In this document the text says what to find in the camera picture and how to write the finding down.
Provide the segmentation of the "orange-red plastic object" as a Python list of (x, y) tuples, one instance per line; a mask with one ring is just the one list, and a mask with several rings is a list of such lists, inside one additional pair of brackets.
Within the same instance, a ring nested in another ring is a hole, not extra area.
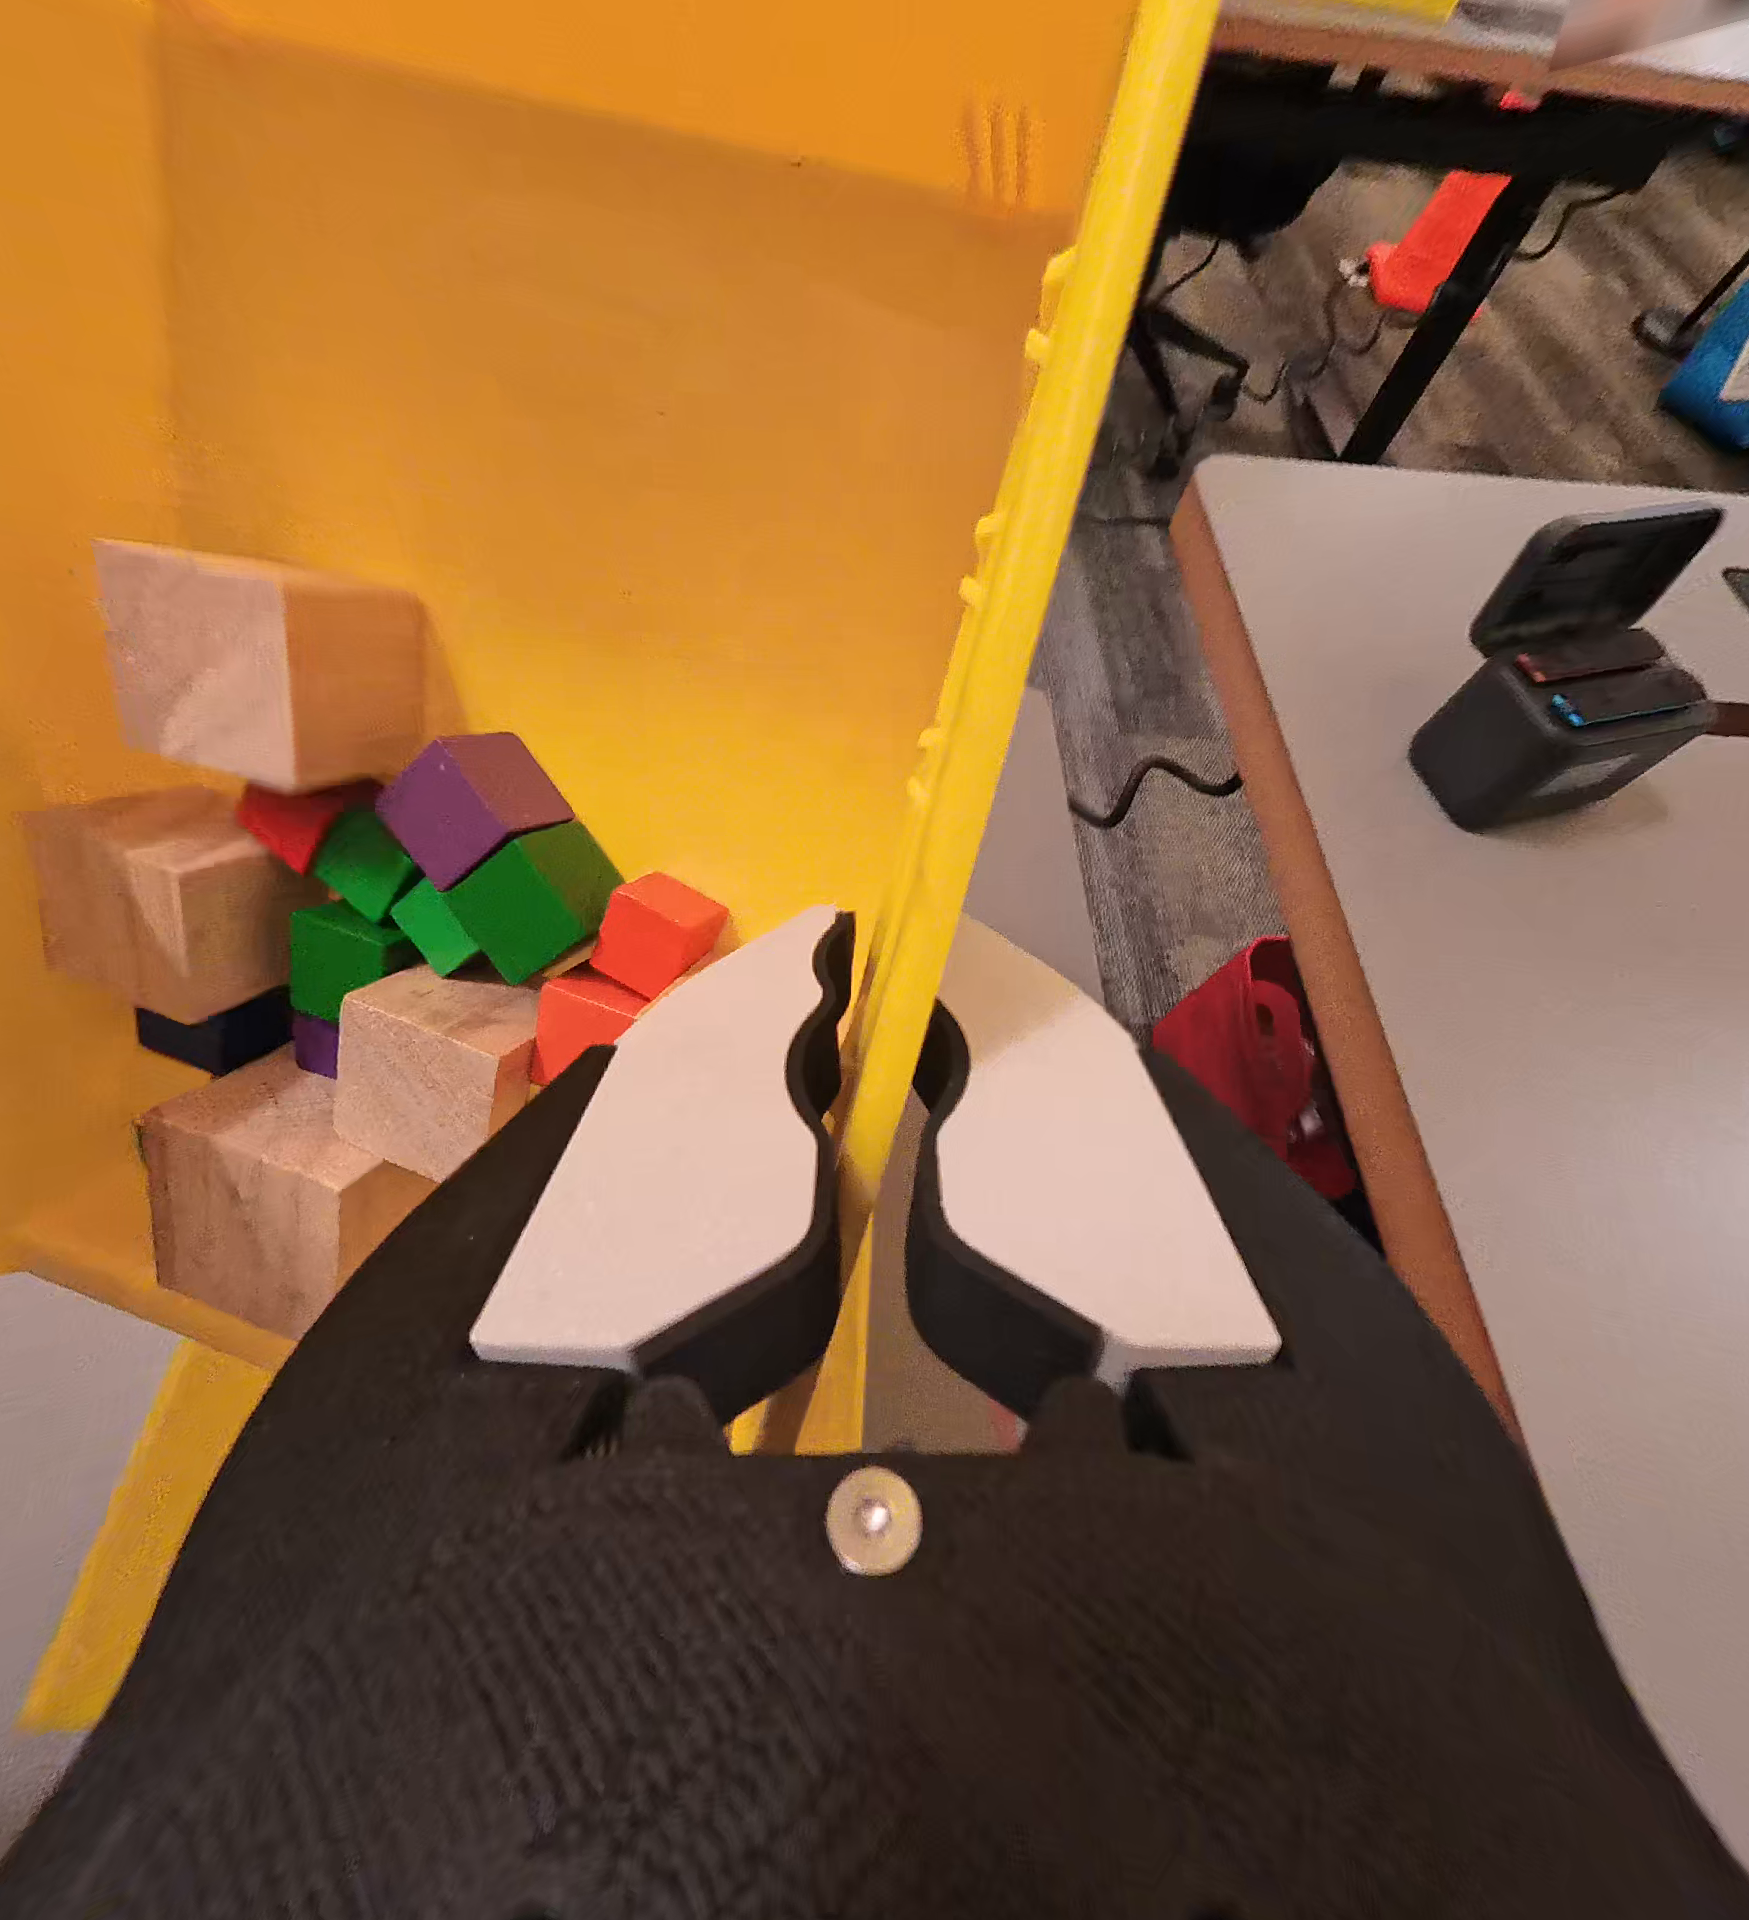
[(1447, 172), (1401, 238), (1366, 252), (1373, 307), (1421, 316), (1508, 185), (1506, 174)]

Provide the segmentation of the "red plastic object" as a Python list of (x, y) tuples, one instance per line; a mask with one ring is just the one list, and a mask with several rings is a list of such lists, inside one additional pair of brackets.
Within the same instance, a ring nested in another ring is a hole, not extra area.
[(1324, 1200), (1341, 1205), (1360, 1174), (1339, 1098), (1292, 956), (1264, 934), (1149, 1027), (1149, 1046), (1188, 1070)]

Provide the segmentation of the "black chair base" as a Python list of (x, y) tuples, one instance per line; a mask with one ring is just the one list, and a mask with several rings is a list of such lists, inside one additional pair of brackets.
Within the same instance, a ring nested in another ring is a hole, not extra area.
[[(1157, 431), (1150, 444), (1149, 474), (1165, 482), (1183, 473), (1199, 431), (1209, 424), (1225, 424), (1233, 417), (1244, 397), (1251, 360), (1228, 349), (1223, 342), (1183, 320), (1174, 307), (1174, 294), (1181, 284), (1199, 276), (1219, 252), (1219, 241), (1212, 241), (1202, 260), (1181, 278), (1163, 289), (1155, 288), (1160, 258), (1167, 245), (1181, 236), (1180, 228), (1163, 222), (1157, 228), (1146, 263), (1140, 273), (1140, 286), (1126, 322), (1126, 351), (1134, 358), (1155, 402)], [(1167, 363), (1167, 351), (1176, 351), (1190, 360), (1215, 369), (1215, 380), (1206, 400), (1191, 413), (1183, 411), (1174, 370)]]

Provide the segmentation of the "brown table with black legs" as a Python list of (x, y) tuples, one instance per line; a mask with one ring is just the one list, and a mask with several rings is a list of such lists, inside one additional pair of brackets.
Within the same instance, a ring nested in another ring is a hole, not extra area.
[(1357, 4), (1222, 4), (1143, 270), (1196, 234), (1248, 253), (1345, 160), (1503, 177), (1429, 308), (1328, 459), (1380, 462), (1552, 195), (1629, 195), (1675, 142), (1749, 119), (1749, 19), (1607, 60), (1552, 64), (1550, 4), (1452, 4), (1445, 21)]

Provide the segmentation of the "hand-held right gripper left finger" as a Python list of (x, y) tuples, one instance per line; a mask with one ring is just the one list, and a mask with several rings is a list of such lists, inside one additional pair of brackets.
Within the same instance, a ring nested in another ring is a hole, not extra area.
[(678, 1379), (731, 1424), (827, 1350), (843, 1292), (837, 1026), (854, 916), (813, 906), (659, 997), (470, 1328), (490, 1363)]

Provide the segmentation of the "yellow plastic box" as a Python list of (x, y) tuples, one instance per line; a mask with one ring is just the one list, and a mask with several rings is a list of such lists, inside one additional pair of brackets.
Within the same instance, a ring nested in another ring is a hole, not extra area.
[(746, 932), (909, 916), (972, 630), (1028, 666), (1215, 4), (0, 4), (0, 1273), (151, 1286), (182, 1077), (41, 962), (123, 743), (96, 537), (412, 592)]
[(242, 1352), (178, 1343), (22, 1690), (17, 1734), (82, 1734), (115, 1698), (214, 1476), (292, 1350), (273, 1335)]

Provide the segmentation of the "black charging case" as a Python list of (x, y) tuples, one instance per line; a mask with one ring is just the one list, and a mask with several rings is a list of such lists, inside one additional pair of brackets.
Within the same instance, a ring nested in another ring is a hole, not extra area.
[(1602, 803), (1712, 729), (1702, 683), (1648, 628), (1725, 513), (1711, 503), (1556, 516), (1487, 595), (1481, 665), (1415, 731), (1409, 763), (1474, 833)]

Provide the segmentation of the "blue plastic bin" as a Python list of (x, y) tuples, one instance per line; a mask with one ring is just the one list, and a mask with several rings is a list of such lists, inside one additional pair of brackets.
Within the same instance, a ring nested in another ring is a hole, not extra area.
[(1749, 451), (1749, 402), (1722, 397), (1749, 342), (1749, 279), (1725, 302), (1659, 394), (1659, 408), (1728, 451)]

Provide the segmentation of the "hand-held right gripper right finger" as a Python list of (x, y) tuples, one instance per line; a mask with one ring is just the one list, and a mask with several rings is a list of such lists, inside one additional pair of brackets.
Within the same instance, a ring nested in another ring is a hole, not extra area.
[(1061, 1380), (1278, 1356), (1140, 1050), (1065, 975), (962, 919), (914, 1092), (909, 1320), (968, 1386), (1029, 1421)]

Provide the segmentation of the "grey table with brown edge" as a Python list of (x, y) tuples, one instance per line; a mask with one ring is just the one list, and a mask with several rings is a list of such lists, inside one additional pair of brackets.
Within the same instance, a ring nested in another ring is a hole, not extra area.
[(1533, 531), (1702, 493), (1212, 454), (1197, 632), (1280, 736), (1527, 1457), (1749, 1869), (1749, 737), (1471, 836), (1409, 766)]

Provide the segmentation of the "pile of coloured wooden cubes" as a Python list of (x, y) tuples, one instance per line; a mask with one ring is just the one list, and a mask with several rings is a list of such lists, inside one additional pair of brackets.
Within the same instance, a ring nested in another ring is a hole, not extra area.
[(151, 1279), (302, 1336), (434, 1189), (731, 942), (515, 731), (428, 737), (395, 588), (93, 544), (123, 745), (212, 774), (22, 816), (48, 974), (206, 1077), (136, 1124)]

